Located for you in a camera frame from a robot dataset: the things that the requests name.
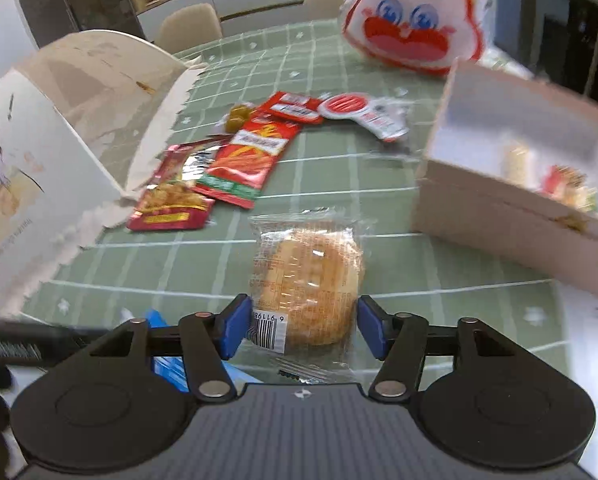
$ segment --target bread bun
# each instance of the bread bun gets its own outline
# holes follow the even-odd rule
[[[331,344],[353,326],[362,275],[351,235],[293,229],[268,261],[257,307],[287,315],[288,344]]]

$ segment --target rabbit-shaped bag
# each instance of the rabbit-shaped bag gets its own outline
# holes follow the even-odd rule
[[[342,31],[369,56],[443,75],[458,57],[481,57],[485,1],[346,0]]]

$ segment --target metal screw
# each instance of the metal screw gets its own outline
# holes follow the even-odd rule
[[[381,381],[374,387],[374,391],[381,397],[400,397],[407,390],[406,385],[399,381]]]
[[[230,393],[230,385],[223,381],[205,381],[199,386],[199,392],[205,397],[223,397]]]

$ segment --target checkered tablecloth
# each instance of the checkered tablecloth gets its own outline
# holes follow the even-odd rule
[[[202,54],[202,74],[173,126],[172,144],[201,139],[235,103],[260,103],[277,89],[320,96],[363,91],[416,101],[410,120],[423,148],[444,86],[364,59],[342,39],[335,22],[313,22],[226,38],[180,54]],[[102,234],[71,265],[29,298],[23,313],[61,324],[114,326],[128,311],[157,308],[171,323],[185,314],[217,311],[248,291],[256,245],[250,215],[339,206],[374,219],[365,242],[362,293],[387,311],[409,311],[433,324],[479,317],[567,371],[553,283],[546,276],[480,251],[410,231],[416,199],[415,164],[365,156],[378,148],[369,132],[345,121],[304,128],[290,144],[252,211],[217,203],[200,231]],[[267,352],[244,342],[235,358],[250,373],[274,379]],[[375,361],[357,334],[350,355],[364,384]],[[426,361],[423,384],[450,371],[446,358]]]

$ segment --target black device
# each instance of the black device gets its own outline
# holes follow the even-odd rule
[[[591,478],[576,464],[591,399],[477,319],[430,326],[362,296],[358,326],[384,360],[367,395],[358,384],[248,384],[239,396],[221,359],[251,309],[242,294],[177,327],[133,319],[57,364],[12,407],[29,462],[18,478]],[[179,355],[189,394],[151,371],[151,357]],[[453,371],[419,392],[425,357],[442,355]]]

